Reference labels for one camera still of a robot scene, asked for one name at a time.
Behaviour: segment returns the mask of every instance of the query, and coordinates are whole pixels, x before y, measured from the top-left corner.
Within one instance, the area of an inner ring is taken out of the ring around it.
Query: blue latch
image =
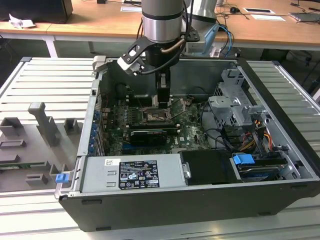
[[[233,157],[233,161],[236,165],[238,164],[255,164],[255,160],[251,154],[236,154]]]
[[[69,173],[59,173],[55,177],[55,182],[57,184],[66,184],[69,182]]]

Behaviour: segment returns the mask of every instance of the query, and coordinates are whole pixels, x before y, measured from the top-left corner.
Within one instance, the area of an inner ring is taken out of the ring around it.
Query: power supply label
[[[121,161],[119,165],[119,188],[159,188],[157,161]]]

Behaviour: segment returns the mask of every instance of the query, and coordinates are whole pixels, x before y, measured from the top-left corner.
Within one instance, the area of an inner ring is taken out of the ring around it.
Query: metal bracket
[[[140,37],[128,48],[128,51],[125,52],[121,58],[126,64],[130,65],[136,61],[143,52],[153,45],[156,45],[156,43],[151,42],[147,37]]]

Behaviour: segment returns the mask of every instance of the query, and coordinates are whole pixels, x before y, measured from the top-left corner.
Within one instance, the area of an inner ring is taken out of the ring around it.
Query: white object
[[[280,16],[266,16],[266,15],[258,15],[258,14],[251,14],[251,16],[256,20],[269,20],[269,21],[286,21]]]
[[[35,27],[36,25],[32,20],[21,20],[19,18],[16,18],[9,14],[10,20],[9,23],[14,26],[16,29],[22,29],[22,28],[32,28]]]

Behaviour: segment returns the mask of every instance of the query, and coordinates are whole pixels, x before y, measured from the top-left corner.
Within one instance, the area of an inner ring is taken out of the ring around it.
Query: desk
[[[288,15],[288,13],[301,13],[298,7],[291,6],[294,0],[229,0],[229,4],[235,4],[243,14],[247,12],[243,8],[270,9],[276,15]],[[316,2],[300,1],[300,7],[307,12],[308,8],[320,8]],[[230,6],[217,7],[215,12],[228,11]],[[230,15],[226,20],[228,29],[234,34],[235,47],[287,49],[287,50],[320,50],[320,25],[297,23],[291,16],[282,16],[285,21],[255,20],[251,15]],[[218,17],[221,24],[224,19]],[[219,32],[216,41],[221,41],[225,33]]]
[[[267,8],[277,15],[301,12],[291,6],[290,0],[229,0],[242,8]],[[95,0],[72,0],[73,14],[67,24],[37,23],[37,28],[14,29],[7,22],[0,22],[0,34],[10,39],[44,40],[51,57],[58,57],[55,41],[86,41],[90,52],[94,52],[92,42],[132,43],[141,21],[141,13],[121,12],[121,3],[97,4]],[[302,8],[319,8],[319,3],[301,1]],[[218,7],[216,12],[224,11]],[[320,25],[296,23],[290,16],[285,21],[255,20],[247,15],[231,15],[227,19],[229,30],[234,34],[235,47],[288,49],[320,51]],[[227,40],[224,32],[219,32],[215,41],[222,44]]]

